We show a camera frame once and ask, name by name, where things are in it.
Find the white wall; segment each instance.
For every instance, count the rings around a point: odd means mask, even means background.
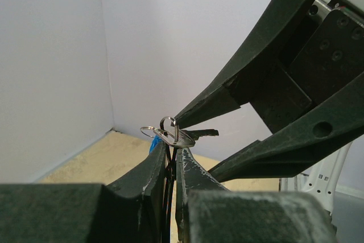
[[[0,0],[0,183],[34,181],[112,126],[101,0]]]
[[[176,115],[231,58],[269,1],[102,0],[116,128],[143,137],[141,126]],[[216,159],[270,134],[250,105],[195,128],[220,131],[193,148]]]

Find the blue tag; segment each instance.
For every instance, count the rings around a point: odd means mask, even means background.
[[[158,136],[155,136],[154,137],[154,139],[153,139],[153,141],[152,141],[152,145],[150,146],[150,148],[149,148],[149,154],[150,153],[152,153],[152,151],[153,151],[153,149],[154,149],[154,147],[156,147],[157,146],[157,144],[159,143],[159,142],[161,142],[162,141],[162,139],[161,138],[159,138]]]

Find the metal key ring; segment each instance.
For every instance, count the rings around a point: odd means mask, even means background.
[[[154,127],[154,126],[143,126],[143,127],[141,127],[140,132],[142,132],[145,136],[148,136],[148,137],[150,137],[152,139],[154,138],[154,136],[148,135],[147,133],[144,132],[144,130],[159,131],[159,132],[162,132],[162,133],[166,132],[165,130]]]
[[[178,125],[178,123],[177,123],[177,121],[175,120],[175,119],[173,119],[172,117],[169,117],[169,116],[165,116],[164,118],[162,118],[161,120],[160,120],[160,124],[159,124],[159,126],[160,126],[160,129],[162,130],[162,131],[164,131],[164,132],[166,132],[165,131],[165,129],[164,129],[164,121],[165,120],[171,120],[172,121],[172,123],[173,123],[173,125],[174,125],[174,127],[175,127],[175,142],[178,142],[178,140],[179,140],[179,131],[180,131],[180,127],[179,127],[179,125]]]

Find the wooden floor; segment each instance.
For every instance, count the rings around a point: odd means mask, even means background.
[[[143,161],[149,152],[150,142],[118,132],[109,132],[100,141],[45,177],[42,183],[109,184]],[[208,170],[218,161],[194,155],[195,160]],[[223,185],[232,191],[278,191],[279,179],[237,179]],[[171,242],[177,242],[175,191],[171,216]]]

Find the screw hole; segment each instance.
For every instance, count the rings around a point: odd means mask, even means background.
[[[351,38],[353,38],[354,40],[360,40],[361,38],[363,38],[364,36],[364,30],[361,27],[357,27],[354,29]]]
[[[331,57],[331,59],[332,59],[333,61],[339,61],[341,58],[342,58],[342,51],[334,51],[334,52],[332,53],[332,57]]]
[[[313,135],[317,138],[325,138],[332,132],[332,125],[328,122],[319,122],[312,129]]]
[[[328,39],[324,39],[320,44],[320,50],[325,50],[330,46],[330,41]]]
[[[319,8],[316,5],[312,5],[311,8],[309,8],[308,14],[309,15],[315,15],[319,11]]]
[[[339,18],[336,23],[339,28],[344,28],[349,24],[349,18],[348,17]]]

